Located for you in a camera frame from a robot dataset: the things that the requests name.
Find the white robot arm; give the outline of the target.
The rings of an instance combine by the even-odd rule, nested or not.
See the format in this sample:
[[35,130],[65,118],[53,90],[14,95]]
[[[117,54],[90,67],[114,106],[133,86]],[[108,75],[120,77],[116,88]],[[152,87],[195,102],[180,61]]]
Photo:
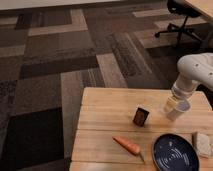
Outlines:
[[177,68],[179,75],[171,88],[172,95],[166,101],[166,112],[180,102],[188,102],[200,84],[213,91],[213,53],[184,55],[178,60]]

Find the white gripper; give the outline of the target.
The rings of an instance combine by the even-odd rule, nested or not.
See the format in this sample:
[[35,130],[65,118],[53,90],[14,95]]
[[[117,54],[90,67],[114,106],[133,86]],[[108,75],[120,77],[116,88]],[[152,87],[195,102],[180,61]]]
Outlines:
[[164,106],[164,111],[172,111],[177,106],[178,99],[188,99],[191,97],[196,91],[198,85],[198,81],[189,79],[183,75],[179,75],[171,88],[172,94],[175,97],[171,96],[167,99]]

